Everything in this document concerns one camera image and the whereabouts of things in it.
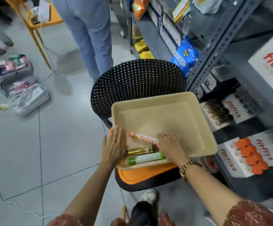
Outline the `person's right hand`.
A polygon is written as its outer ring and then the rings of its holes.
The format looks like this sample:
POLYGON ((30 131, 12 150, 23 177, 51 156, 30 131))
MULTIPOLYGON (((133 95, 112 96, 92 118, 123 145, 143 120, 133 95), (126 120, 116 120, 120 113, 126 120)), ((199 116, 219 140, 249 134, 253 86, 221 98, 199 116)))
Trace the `person's right hand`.
POLYGON ((166 158, 172 160, 180 169, 185 163, 190 161, 190 157, 187 155, 174 133, 158 133, 157 139, 162 154, 166 158))

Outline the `orange and white tube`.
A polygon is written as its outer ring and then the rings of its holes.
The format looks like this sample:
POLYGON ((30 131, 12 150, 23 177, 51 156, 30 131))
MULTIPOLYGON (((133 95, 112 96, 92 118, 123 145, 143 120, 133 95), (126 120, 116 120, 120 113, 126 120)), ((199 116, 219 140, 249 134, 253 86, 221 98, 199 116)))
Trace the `orange and white tube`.
POLYGON ((138 133, 138 132, 134 132, 134 131, 131 131, 129 133, 129 137, 131 137, 133 139, 140 140, 140 141, 144 141, 144 142, 156 145, 156 146, 157 146, 157 144, 159 142, 157 138, 150 137, 150 136, 147 136, 147 135, 144 135, 144 134, 141 134, 141 133, 138 133))

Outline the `beige rectangular tray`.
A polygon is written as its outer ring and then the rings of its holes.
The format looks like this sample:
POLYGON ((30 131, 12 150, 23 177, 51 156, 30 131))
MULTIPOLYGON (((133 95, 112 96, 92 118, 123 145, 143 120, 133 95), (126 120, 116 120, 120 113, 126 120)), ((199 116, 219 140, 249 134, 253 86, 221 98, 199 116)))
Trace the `beige rectangular tray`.
POLYGON ((174 133, 191 158, 212 156, 218 145, 192 92, 181 92, 116 102, 111 107, 112 124, 124 129, 127 149, 152 144, 129 137, 131 131, 157 137, 174 133))

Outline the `person's right forearm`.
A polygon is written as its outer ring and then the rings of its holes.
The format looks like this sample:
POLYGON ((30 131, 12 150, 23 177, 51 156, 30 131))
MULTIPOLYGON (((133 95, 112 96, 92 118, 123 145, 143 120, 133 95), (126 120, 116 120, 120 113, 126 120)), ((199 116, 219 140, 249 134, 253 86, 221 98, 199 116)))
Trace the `person's right forearm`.
POLYGON ((217 226, 223 226, 229 210, 243 199, 198 165, 189 167, 185 175, 217 226))

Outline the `green and white tube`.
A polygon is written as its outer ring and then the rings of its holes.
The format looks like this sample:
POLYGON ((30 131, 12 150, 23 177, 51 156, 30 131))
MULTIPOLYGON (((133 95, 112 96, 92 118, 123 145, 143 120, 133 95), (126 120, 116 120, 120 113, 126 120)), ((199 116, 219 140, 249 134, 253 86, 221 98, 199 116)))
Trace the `green and white tube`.
POLYGON ((166 157, 161 152, 150 153, 145 155, 138 155, 138 156, 128 156, 124 163, 127 166, 133 166, 140 163, 156 161, 156 160, 164 160, 166 157))

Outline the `orange seat cushion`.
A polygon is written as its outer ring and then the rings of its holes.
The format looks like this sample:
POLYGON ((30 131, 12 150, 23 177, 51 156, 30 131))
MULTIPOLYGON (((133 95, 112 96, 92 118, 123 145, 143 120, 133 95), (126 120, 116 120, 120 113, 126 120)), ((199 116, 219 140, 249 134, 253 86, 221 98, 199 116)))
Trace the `orange seat cushion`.
MULTIPOLYGON (((157 137, 158 133, 169 132, 169 129, 162 124, 125 125, 124 123, 114 122, 113 128, 115 128, 115 126, 122 128, 122 137, 124 137, 122 143, 127 147, 127 150, 133 148, 145 148, 148 146, 146 142, 131 139, 129 137, 129 133, 131 131, 138 131, 144 135, 154 138, 157 137)), ((169 159, 142 162, 131 166, 125 163, 126 159, 127 156, 121 160, 116 168, 118 170, 120 180, 128 185, 135 185, 166 171, 177 168, 177 165, 169 159)))

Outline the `person's black trouser leg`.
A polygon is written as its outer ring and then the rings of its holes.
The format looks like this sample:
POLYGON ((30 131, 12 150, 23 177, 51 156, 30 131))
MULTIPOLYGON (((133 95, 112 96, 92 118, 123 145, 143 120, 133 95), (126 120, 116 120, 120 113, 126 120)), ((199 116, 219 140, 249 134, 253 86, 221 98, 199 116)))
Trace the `person's black trouser leg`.
POLYGON ((128 226, 157 226, 157 204, 139 201, 133 207, 128 226))

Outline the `white box dark berry print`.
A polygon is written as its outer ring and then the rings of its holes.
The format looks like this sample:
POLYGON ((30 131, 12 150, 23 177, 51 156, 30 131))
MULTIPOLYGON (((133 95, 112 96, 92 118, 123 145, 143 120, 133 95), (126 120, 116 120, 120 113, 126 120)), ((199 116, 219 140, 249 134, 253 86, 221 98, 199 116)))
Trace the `white box dark berry print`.
POLYGON ((222 101, 210 99, 200 104, 212 132, 240 124, 261 112, 260 106, 244 91, 236 91, 222 101))

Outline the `small dark labelled boxes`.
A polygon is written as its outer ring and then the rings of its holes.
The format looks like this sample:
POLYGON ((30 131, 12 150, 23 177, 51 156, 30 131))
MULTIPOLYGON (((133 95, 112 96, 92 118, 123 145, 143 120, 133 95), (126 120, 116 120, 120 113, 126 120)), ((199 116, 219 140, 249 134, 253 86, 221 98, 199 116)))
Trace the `small dark labelled boxes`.
POLYGON ((211 93, 219 85, 219 80, 217 77, 210 72, 208 76, 204 79, 203 83, 195 90, 195 95, 198 100, 202 100, 204 96, 211 93))

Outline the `red patterned sleeve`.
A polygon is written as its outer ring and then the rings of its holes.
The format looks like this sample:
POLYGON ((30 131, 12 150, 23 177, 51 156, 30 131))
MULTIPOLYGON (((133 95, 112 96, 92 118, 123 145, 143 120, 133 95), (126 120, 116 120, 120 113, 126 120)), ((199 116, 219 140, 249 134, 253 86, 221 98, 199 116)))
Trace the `red patterned sleeve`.
POLYGON ((83 226, 80 220, 69 214, 62 214, 51 220, 47 226, 83 226))
POLYGON ((241 200, 229 210, 223 226, 273 226, 273 212, 259 202, 241 200))

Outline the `row of white labelled boxes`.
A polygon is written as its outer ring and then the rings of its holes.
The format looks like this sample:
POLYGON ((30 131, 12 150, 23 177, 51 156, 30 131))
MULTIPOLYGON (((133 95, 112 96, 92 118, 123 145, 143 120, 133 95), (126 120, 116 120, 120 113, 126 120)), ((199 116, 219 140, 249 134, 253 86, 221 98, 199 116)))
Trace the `row of white labelled boxes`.
POLYGON ((182 31, 174 25, 161 0, 150 0, 147 12, 166 46, 172 55, 175 55, 184 40, 182 31))

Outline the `grey basket with packets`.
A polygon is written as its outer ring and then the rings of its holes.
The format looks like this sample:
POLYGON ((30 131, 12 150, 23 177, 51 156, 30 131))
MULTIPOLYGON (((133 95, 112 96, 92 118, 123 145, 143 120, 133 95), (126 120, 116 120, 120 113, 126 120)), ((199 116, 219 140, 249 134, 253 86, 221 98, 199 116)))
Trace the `grey basket with packets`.
POLYGON ((18 74, 33 73, 33 64, 25 54, 11 55, 7 60, 0 61, 0 84, 18 74))

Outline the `yellow table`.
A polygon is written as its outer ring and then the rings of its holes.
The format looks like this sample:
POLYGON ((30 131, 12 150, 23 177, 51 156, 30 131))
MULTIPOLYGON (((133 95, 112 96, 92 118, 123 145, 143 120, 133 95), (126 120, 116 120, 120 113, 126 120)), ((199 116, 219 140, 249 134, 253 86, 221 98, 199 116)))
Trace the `yellow table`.
POLYGON ((6 3, 13 8, 13 10, 18 14, 18 16, 24 22, 27 30, 29 31, 31 37, 33 38, 34 43, 37 46, 44 61, 46 62, 48 68, 52 69, 50 63, 47 60, 47 57, 44 54, 43 48, 46 49, 46 46, 44 45, 44 41, 42 40, 42 37, 39 32, 39 29, 41 28, 46 28, 46 27, 63 23, 62 18, 59 16, 52 2, 48 1, 50 3, 50 22, 40 23, 37 20, 36 16, 33 15, 31 11, 32 7, 29 7, 28 3, 25 2, 24 0, 4 0, 4 1, 6 1, 6 3))

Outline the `white bag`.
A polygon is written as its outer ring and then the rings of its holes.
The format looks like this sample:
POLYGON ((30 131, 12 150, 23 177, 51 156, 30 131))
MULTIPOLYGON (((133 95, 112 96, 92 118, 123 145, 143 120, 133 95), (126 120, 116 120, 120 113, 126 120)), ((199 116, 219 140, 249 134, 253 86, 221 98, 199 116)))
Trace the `white bag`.
POLYGON ((50 22, 50 3, 45 0, 39 0, 38 6, 31 9, 40 23, 50 22))

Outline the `white packet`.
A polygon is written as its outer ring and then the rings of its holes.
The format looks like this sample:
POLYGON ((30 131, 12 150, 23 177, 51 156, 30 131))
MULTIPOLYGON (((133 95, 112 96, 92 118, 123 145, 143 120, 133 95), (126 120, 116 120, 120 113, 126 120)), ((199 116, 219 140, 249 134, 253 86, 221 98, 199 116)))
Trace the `white packet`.
POLYGON ((215 14, 223 0, 193 0, 192 4, 201 14, 215 14))

